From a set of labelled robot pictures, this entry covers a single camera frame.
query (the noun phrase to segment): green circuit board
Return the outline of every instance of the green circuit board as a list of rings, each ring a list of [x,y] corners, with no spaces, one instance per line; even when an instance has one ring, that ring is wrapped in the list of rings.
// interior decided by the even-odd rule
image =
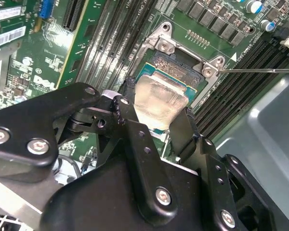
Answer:
[[[84,0],[73,30],[63,27],[67,0],[55,0],[46,19],[39,17],[41,0],[0,2],[4,2],[0,10],[21,7],[19,16],[0,20],[0,35],[26,26],[21,47],[11,54],[6,86],[0,91],[0,109],[75,81],[99,91],[118,90],[135,68],[146,38],[163,22],[171,23],[173,41],[206,61],[222,56],[223,68],[228,69],[265,33],[260,27],[263,20],[289,27],[289,0],[263,1],[258,14],[246,12],[248,0]],[[154,65],[156,55],[155,49],[148,49],[133,75],[138,76],[146,63]],[[220,75],[215,85],[226,76]],[[203,78],[195,88],[196,97],[206,85]],[[198,103],[192,104],[194,111]],[[80,160],[95,146],[93,140],[94,136],[86,134],[62,148]]]
[[[14,21],[21,21],[22,25],[30,24],[30,30],[21,38],[21,47],[10,56],[6,84],[0,91],[0,109],[75,82],[103,3],[103,0],[86,0],[78,27],[70,32],[62,27],[68,1],[55,1],[51,17],[47,19],[38,17],[40,1],[34,4],[23,1],[27,11],[34,8],[35,17],[30,22],[22,22],[23,16],[5,22],[13,26]],[[19,4],[9,1],[3,8],[14,5]],[[87,145],[90,142],[84,142],[88,137],[90,135],[84,135],[61,149],[75,153],[75,160],[79,161],[91,147]]]
[[[0,0],[0,47],[32,33],[39,1]]]

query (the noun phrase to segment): black ram slot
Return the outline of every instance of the black ram slot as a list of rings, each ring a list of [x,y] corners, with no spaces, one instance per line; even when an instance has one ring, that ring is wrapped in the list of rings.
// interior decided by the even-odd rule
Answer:
[[[63,28],[74,31],[77,27],[85,0],[69,0],[63,20]]]
[[[236,68],[286,67],[289,64],[288,51],[279,49],[278,46],[275,47],[266,37],[259,39]],[[276,76],[277,74],[270,73],[228,74],[196,112],[196,124],[200,133],[213,139],[238,114],[246,111],[253,99]]]

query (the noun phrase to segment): motherboard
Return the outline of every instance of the motherboard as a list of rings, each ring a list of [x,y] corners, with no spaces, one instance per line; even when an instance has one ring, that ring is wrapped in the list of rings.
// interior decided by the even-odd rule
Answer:
[[[185,107],[211,139],[289,68],[289,0],[0,0],[0,109],[85,82],[118,91],[170,156],[168,128]],[[96,165],[94,134],[60,149]]]

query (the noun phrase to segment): barcode label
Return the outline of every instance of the barcode label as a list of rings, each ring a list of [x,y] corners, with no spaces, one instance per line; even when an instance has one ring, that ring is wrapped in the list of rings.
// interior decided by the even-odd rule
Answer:
[[[26,33],[26,26],[23,26],[21,28],[11,30],[9,32],[1,34],[0,35],[0,46],[24,36],[25,33]]]
[[[0,10],[0,20],[19,16],[20,13],[21,13],[21,6]]]

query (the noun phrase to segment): blue connector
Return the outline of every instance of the blue connector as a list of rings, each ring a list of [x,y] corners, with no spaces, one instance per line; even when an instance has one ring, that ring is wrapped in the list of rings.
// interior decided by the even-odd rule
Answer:
[[[54,3],[54,0],[43,0],[42,8],[39,13],[39,16],[42,19],[47,19],[51,16],[52,11],[53,11],[53,3]]]

